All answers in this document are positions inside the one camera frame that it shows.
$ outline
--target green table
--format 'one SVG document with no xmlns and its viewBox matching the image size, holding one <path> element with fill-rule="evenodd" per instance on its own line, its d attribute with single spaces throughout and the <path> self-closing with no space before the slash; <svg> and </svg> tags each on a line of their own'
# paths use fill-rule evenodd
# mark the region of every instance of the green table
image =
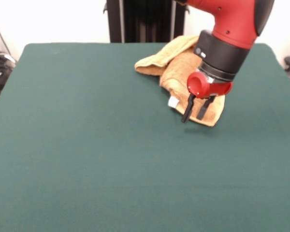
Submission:
<svg viewBox="0 0 290 232">
<path fill-rule="evenodd" d="M 0 232 L 290 232 L 290 80 L 256 44 L 214 128 L 134 63 L 31 44 L 0 98 Z"/>
</svg>

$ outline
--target towel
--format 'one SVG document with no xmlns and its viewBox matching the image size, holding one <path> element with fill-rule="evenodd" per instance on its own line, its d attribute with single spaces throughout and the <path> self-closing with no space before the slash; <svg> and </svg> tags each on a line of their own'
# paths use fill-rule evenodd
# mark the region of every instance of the towel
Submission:
<svg viewBox="0 0 290 232">
<path fill-rule="evenodd" d="M 187 79 L 195 72 L 202 59 L 193 53 L 198 36 L 178 36 L 166 44 L 158 53 L 143 58 L 135 63 L 137 72 L 158 76 L 159 85 L 170 93 L 169 106 L 184 114 L 190 95 Z M 202 120 L 196 118 L 206 100 L 194 100 L 190 120 L 213 127 L 218 122 L 224 109 L 225 96 L 218 96 L 211 103 Z"/>
</svg>

